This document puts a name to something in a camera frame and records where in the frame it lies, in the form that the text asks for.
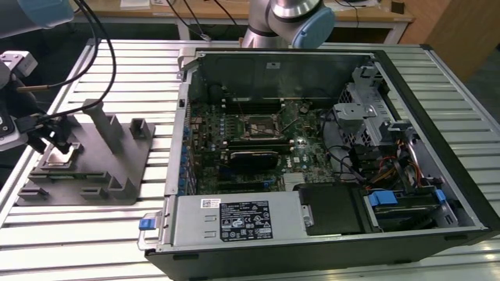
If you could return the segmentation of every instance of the white sticker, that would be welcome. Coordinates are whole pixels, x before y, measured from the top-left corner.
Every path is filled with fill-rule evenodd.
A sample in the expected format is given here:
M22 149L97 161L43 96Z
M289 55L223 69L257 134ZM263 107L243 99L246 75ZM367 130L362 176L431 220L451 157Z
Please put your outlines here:
M402 18L395 18L395 22L413 22L413 19L402 19Z
M202 208L219 208L221 199L202 199Z
M154 16L174 16L173 13L154 13Z
M281 69L282 63L267 63L267 69Z

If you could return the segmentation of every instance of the light blue robot joint cap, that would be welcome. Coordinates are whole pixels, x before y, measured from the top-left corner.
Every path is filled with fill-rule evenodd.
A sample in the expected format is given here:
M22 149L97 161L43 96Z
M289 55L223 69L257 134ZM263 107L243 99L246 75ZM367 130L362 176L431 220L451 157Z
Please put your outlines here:
M69 0L18 0L25 14L45 29L70 22L75 15Z
M327 40L335 26L335 13L323 7L302 26L302 31L294 38L293 46L298 49L315 49Z

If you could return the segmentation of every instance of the barcode sticker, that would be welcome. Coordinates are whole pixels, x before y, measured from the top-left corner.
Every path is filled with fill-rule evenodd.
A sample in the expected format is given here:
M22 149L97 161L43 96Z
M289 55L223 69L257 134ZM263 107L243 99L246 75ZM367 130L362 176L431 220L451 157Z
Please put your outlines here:
M221 199L202 199L202 208L219 208Z

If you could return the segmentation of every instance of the metal bracket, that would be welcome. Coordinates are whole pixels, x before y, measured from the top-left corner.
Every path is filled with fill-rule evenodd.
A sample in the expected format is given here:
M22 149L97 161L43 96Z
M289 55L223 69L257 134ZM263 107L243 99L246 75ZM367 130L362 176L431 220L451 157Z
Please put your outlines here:
M362 104L347 103L334 106L335 117L339 126L347 133L358 133L362 129L365 119L371 116Z
M178 65L179 71L186 70L189 64L197 61L197 48L183 48L179 50Z
M394 140L393 136L395 133L405 133L407 129L413 127L413 124L407 121L398 122L385 122L379 128L381 134L383 136L383 142L391 142Z
M27 51L7 51L0 54L0 60L19 78L30 76L39 65L34 55Z
M303 219L305 219L305 225L306 225L306 227L314 226L315 225L315 220L313 218L311 207L309 205L303 205L302 213L303 213Z

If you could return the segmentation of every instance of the motherboard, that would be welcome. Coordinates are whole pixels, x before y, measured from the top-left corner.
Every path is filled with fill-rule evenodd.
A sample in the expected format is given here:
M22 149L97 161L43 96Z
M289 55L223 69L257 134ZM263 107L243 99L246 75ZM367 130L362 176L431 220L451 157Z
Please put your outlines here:
M325 112L309 100L194 102L198 194L286 191L298 183L334 182L321 134Z

